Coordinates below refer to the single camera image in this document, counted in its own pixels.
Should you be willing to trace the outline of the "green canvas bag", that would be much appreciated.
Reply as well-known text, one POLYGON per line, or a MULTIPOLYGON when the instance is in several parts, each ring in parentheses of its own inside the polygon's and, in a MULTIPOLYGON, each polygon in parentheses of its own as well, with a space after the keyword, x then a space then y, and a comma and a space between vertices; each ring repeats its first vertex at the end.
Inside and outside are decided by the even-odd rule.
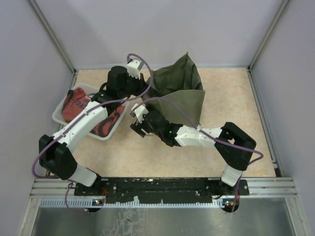
POLYGON ((154 83, 142 97, 143 100, 157 97, 158 100, 146 103, 148 108, 158 110, 171 123, 190 126, 200 125, 202 106, 205 98, 201 77, 188 54, 184 54, 174 64, 153 71, 154 83))

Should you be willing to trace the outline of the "amber liquid clear bottle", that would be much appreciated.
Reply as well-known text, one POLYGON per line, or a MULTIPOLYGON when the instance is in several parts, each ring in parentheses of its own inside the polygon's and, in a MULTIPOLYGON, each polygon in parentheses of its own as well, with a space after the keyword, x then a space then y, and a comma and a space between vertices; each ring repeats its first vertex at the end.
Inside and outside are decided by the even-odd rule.
POLYGON ((159 137, 159 134, 158 133, 147 133, 146 134, 147 136, 155 136, 155 137, 159 137))

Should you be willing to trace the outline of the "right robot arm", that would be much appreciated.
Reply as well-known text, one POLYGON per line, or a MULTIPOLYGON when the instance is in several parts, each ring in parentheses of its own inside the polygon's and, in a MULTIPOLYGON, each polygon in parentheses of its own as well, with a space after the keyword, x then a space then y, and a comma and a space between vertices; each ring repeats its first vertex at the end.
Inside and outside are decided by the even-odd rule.
POLYGON ((154 134, 170 147, 196 146, 215 148, 226 162, 220 180, 212 189, 212 195, 232 195, 237 189, 237 180, 247 169, 256 141, 232 122, 219 128, 193 128, 170 123, 157 110, 130 113, 137 121, 130 127, 141 137, 154 134))

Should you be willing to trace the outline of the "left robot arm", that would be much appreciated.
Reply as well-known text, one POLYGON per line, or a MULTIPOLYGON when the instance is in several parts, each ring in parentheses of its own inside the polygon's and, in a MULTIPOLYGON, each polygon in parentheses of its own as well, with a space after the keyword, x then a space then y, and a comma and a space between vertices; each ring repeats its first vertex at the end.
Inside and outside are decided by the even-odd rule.
POLYGON ((151 75, 146 83, 137 67, 112 67, 108 72, 107 82, 79 115, 54 135, 43 135, 40 138, 40 166, 53 173, 54 177, 80 183, 90 194, 99 194, 102 191, 102 182, 98 180, 100 176, 79 165, 72 153, 95 126, 123 103, 142 97, 153 81, 154 77, 151 75))

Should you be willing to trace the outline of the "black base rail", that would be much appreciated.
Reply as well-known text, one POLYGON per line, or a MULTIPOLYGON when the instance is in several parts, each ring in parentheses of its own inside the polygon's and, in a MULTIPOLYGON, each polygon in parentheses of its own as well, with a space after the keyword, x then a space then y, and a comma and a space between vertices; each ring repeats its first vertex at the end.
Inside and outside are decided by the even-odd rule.
POLYGON ((195 204, 211 203, 215 196, 240 196, 250 194, 248 183, 229 186, 219 178, 99 178, 91 187, 76 184, 75 196, 100 196, 107 204, 130 203, 137 197, 141 204, 195 204))

